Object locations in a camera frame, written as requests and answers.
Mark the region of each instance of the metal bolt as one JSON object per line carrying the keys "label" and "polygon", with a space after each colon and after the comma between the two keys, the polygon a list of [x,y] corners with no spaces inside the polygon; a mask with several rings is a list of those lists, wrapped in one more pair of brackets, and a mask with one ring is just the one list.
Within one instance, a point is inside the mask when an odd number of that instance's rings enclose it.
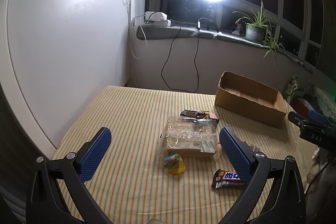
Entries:
{"label": "metal bolt", "polygon": [[292,156],[288,156],[287,159],[288,159],[290,162],[295,162],[295,159],[294,159],[294,157],[292,157]]}
{"label": "metal bolt", "polygon": [[71,159],[73,159],[75,156],[76,156],[75,153],[70,152],[70,153],[67,154],[67,159],[71,160]]}
{"label": "metal bolt", "polygon": [[259,159],[262,159],[262,158],[265,157],[265,154],[264,154],[263,152],[257,152],[257,153],[255,154],[255,156],[256,156],[257,158],[259,158]]}
{"label": "metal bolt", "polygon": [[41,157],[38,157],[38,158],[36,159],[36,162],[38,162],[38,163],[43,162],[43,157],[42,157],[42,156],[41,156]]}

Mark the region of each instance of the windowsill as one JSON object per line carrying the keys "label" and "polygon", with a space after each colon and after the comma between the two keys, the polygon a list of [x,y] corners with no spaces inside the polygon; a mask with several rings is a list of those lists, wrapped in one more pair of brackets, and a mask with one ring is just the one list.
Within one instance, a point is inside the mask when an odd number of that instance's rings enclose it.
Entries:
{"label": "windowsill", "polygon": [[[147,40],[160,40],[160,39],[174,39],[179,32],[176,38],[197,38],[198,31],[196,28],[191,27],[181,27],[181,31],[179,26],[174,27],[163,27],[163,26],[154,26],[152,24],[149,25],[142,25],[143,32],[146,35]],[[144,36],[140,26],[137,28],[136,37],[140,40],[144,40]],[[246,45],[249,47],[254,48],[263,48],[265,50],[269,49],[269,47],[248,41],[244,37],[240,37],[238,35],[234,35],[231,33],[222,33],[222,32],[214,32],[214,31],[207,31],[207,30],[200,30],[199,31],[199,38],[200,39],[218,39],[225,42],[233,42],[242,45]],[[282,50],[277,51],[278,53],[286,56],[287,58],[291,59],[293,62],[303,66],[307,71],[310,73],[313,72],[313,68],[307,66],[304,62],[299,60],[296,56],[284,52]]]}

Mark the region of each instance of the bed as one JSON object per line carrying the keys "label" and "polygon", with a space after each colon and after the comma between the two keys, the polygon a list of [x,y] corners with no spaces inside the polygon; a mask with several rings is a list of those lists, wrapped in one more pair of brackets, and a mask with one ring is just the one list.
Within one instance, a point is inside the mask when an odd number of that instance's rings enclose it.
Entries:
{"label": "bed", "polygon": [[[114,224],[147,223],[151,218],[170,224],[217,224],[240,194],[238,189],[211,188],[216,170],[233,171],[220,145],[213,160],[184,160],[186,170],[176,177],[164,170],[160,155],[160,134],[169,116],[184,109],[209,110],[220,118],[217,134],[230,126],[268,157],[293,155],[305,185],[316,146],[300,139],[298,128],[287,118],[281,128],[273,128],[216,107],[214,100],[214,95],[107,86],[72,125],[53,158],[78,151],[100,127],[108,127],[112,143],[85,185]],[[268,180],[252,218],[260,213],[271,183]],[[72,215],[80,218],[63,181],[60,187]]]}

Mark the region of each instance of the white plastic device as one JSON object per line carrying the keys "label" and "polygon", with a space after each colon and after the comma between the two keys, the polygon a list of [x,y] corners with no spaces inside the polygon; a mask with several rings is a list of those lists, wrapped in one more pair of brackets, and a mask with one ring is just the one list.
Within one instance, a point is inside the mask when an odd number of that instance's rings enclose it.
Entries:
{"label": "white plastic device", "polygon": [[163,12],[145,12],[145,20],[162,21],[167,20],[167,15]]}
{"label": "white plastic device", "polygon": [[155,26],[170,27],[170,20],[166,19],[166,20],[161,20],[161,21],[154,21],[154,25]]}

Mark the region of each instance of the blue gripper pad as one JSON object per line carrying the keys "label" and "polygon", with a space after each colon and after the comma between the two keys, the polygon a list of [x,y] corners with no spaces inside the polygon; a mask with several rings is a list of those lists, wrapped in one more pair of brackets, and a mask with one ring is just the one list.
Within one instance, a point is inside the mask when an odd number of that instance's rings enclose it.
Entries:
{"label": "blue gripper pad", "polygon": [[245,142],[242,142],[229,127],[221,129],[219,142],[238,177],[246,182],[251,181],[255,171],[252,149]]}
{"label": "blue gripper pad", "polygon": [[85,145],[90,144],[85,156],[79,163],[78,177],[82,183],[92,179],[111,144],[111,139],[111,131],[108,128],[101,128],[90,142],[82,146],[82,148],[86,148]]}

